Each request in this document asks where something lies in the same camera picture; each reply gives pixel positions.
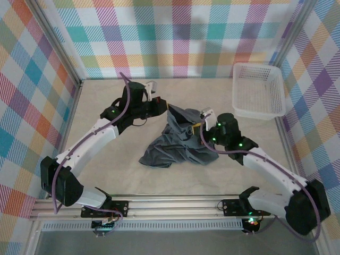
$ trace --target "white plastic basket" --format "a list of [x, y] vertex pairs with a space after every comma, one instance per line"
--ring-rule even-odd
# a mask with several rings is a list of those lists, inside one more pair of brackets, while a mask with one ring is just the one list
[[271, 120], [286, 113], [281, 70], [275, 66], [236, 63], [233, 108], [237, 116]]

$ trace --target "cable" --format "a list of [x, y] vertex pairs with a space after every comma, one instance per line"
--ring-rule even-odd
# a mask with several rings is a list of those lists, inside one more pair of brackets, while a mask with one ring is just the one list
[[223, 211], [223, 209], [220, 209], [219, 207], [218, 207], [218, 205], [222, 202], [223, 200], [221, 200], [220, 202], [218, 202], [218, 204], [217, 204], [217, 206], [216, 206], [216, 208], [218, 209], [218, 210], [220, 210], [220, 211]]
[[95, 130], [94, 132], [91, 132], [89, 134], [87, 134], [83, 139], [81, 139], [71, 150], [70, 152], [66, 155], [66, 157], [61, 161], [61, 163], [59, 164], [57, 170], [55, 171], [55, 174], [53, 176], [53, 180], [52, 180], [52, 204], [53, 204], [53, 210], [54, 210], [54, 214], [57, 214], [61, 208], [61, 206], [63, 205], [62, 203], [57, 207], [57, 199], [56, 199], [56, 182], [57, 182], [57, 177], [58, 174], [61, 170], [61, 168], [63, 167], [63, 165], [66, 163], [67, 158], [71, 157], [73, 155], [73, 153], [79, 148], [79, 146], [81, 146], [87, 139], [89, 139], [91, 136], [96, 135], [98, 132], [100, 132], [101, 130], [107, 128], [108, 126], [111, 126], [113, 123], [115, 123], [117, 120], [119, 120], [128, 110], [129, 104], [130, 104], [130, 88], [129, 88], [129, 82], [131, 82], [123, 73], [120, 73], [120, 75], [122, 76], [124, 82], [125, 82], [125, 86], [126, 86], [126, 90], [127, 90], [127, 102], [126, 105], [123, 109], [123, 111], [120, 113], [120, 115], [118, 115], [114, 120], [112, 120], [111, 122], [105, 124], [104, 126], [98, 128], [97, 130]]
[[283, 173], [284, 175], [286, 175], [289, 179], [291, 179], [292, 181], [294, 181], [302, 190], [303, 192], [306, 194], [306, 196], [308, 197], [308, 199], [310, 200], [311, 204], [312, 204], [312, 207], [314, 209], [314, 212], [315, 212], [315, 216], [316, 216], [316, 219], [317, 219], [317, 230], [316, 230], [316, 234], [315, 234], [315, 237], [313, 237], [312, 239], [305, 239], [303, 237], [301, 237], [300, 235], [298, 235], [296, 233], [296, 231], [292, 230], [289, 226], [287, 226], [285, 223], [283, 223], [280, 219], [277, 218], [277, 216], [275, 216], [275, 218], [273, 219], [273, 222], [276, 220], [276, 218], [293, 234], [295, 235], [298, 239], [300, 240], [303, 240], [303, 241], [306, 241], [306, 242], [315, 242], [319, 236], [320, 236], [320, 233], [321, 233], [321, 220], [320, 220], [320, 214], [319, 214], [319, 211], [318, 211], [318, 208], [317, 208], [317, 205], [315, 204], [315, 201], [313, 199], [313, 197], [311, 196], [311, 194], [308, 192], [308, 190], [292, 175], [290, 175], [289, 173], [287, 173], [282, 167], [280, 167], [279, 165], [277, 165], [275, 162], [267, 159], [266, 157], [260, 155], [260, 154], [257, 154], [255, 152], [252, 152], [252, 151], [247, 151], [247, 150], [230, 150], [230, 151], [222, 151], [222, 150], [216, 150], [214, 148], [212, 148], [211, 146], [209, 146], [209, 144], [206, 142], [206, 140], [204, 139], [204, 136], [203, 136], [203, 124], [206, 120], [207, 117], [209, 117], [210, 114], [207, 114], [203, 120], [202, 120], [202, 125], [200, 125], [200, 136], [201, 136], [201, 140], [203, 142], [203, 144], [211, 151], [213, 152], [216, 152], [218, 154], [235, 154], [235, 153], [243, 153], [243, 154], [250, 154], [250, 155], [253, 155], [253, 156], [256, 156], [266, 162], [268, 162], [269, 164], [271, 164], [272, 166], [274, 166], [276, 169], [278, 169], [281, 173]]
[[141, 124], [141, 125], [135, 125], [135, 124], [132, 124], [133, 126], [144, 126], [145, 125], [145, 123], [148, 121], [148, 119], [146, 118], [145, 119], [145, 122], [143, 123], [143, 124]]

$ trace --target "plaid wall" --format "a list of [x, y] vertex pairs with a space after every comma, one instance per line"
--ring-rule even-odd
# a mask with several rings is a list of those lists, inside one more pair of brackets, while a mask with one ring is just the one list
[[47, 0], [37, 0], [37, 2], [40, 5], [40, 7], [44, 10], [44, 12], [46, 14], [46, 17], [49, 19], [50, 25], [53, 27], [53, 29], [55, 31], [55, 35], [58, 37], [60, 44], [63, 46], [64, 50], [68, 54], [69, 59], [70, 59], [72, 65], [73, 65], [73, 67], [75, 68], [75, 70], [78, 73], [78, 76], [80, 78], [82, 78], [82, 79], [85, 78], [86, 76], [85, 76], [84, 72], [82, 71], [82, 69], [84, 67], [83, 67], [83, 65], [80, 66], [78, 64], [78, 62], [81, 62], [81, 61], [77, 62], [75, 60], [75, 57], [74, 57], [75, 54], [72, 52], [72, 50], [69, 47], [69, 45], [72, 44], [71, 43], [71, 39], [70, 39], [70, 41], [66, 41], [65, 40], [65, 38], [63, 37], [63, 35], [62, 35], [61, 31], [60, 31], [60, 28], [58, 26], [58, 22], [55, 21], [55, 18], [53, 18], [53, 15], [51, 14], [51, 11], [49, 11], [49, 9], [47, 9], [47, 5], [46, 5], [45, 1], [47, 1]]
[[304, 0], [41, 0], [84, 78], [230, 77], [269, 63]]
[[0, 0], [0, 254], [18, 254], [75, 85], [24, 0]]
[[282, 66], [284, 123], [300, 174], [321, 180], [340, 254], [340, 0], [320, 0]]

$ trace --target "gray cloth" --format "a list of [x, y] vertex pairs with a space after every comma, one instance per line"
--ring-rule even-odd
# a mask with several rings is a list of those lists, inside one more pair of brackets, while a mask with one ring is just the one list
[[144, 156], [139, 159], [141, 164], [167, 168], [172, 163], [189, 161], [207, 165], [218, 158], [217, 153], [201, 144], [199, 137], [192, 134], [192, 125], [201, 121], [198, 110], [183, 110], [169, 105], [167, 115], [168, 124], [162, 135], [149, 145]]

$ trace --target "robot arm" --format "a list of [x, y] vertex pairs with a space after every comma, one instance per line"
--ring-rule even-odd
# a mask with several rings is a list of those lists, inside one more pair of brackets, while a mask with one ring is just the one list
[[274, 185], [280, 195], [272, 194], [251, 187], [240, 194], [240, 205], [246, 215], [253, 211], [263, 210], [278, 217], [285, 218], [289, 225], [298, 233], [307, 235], [317, 226], [317, 216], [306, 193], [313, 198], [320, 220], [330, 215], [326, 192], [322, 183], [317, 180], [307, 181], [270, 158], [254, 141], [241, 136], [237, 120], [231, 113], [216, 117], [213, 110], [203, 110], [205, 131], [202, 137], [225, 147], [225, 154], [241, 165], [260, 173], [268, 182]]
[[[46, 157], [42, 160], [40, 164], [41, 187], [51, 194], [54, 174], [64, 158], [67, 159], [61, 167], [56, 182], [56, 199], [63, 205], [71, 206], [78, 203], [85, 206], [108, 209], [107, 207], [110, 207], [108, 204], [111, 203], [111, 197], [99, 188], [84, 187], [79, 183], [77, 177], [86, 164], [101, 151], [105, 145], [133, 124], [134, 119], [141, 118], [146, 120], [149, 117], [161, 115], [167, 110], [165, 100], [160, 97], [152, 98], [151, 94], [156, 90], [155, 82], [141, 84], [129, 81], [129, 89], [129, 107], [118, 121], [113, 125], [107, 126], [120, 115], [127, 103], [126, 87], [123, 90], [122, 97], [115, 100], [111, 106], [103, 111], [100, 119], [98, 119], [94, 126], [75, 143], [75, 145], [59, 154], [55, 159]], [[68, 157], [69, 152], [91, 133], [93, 133], [93, 135], [85, 139], [74, 153]]]

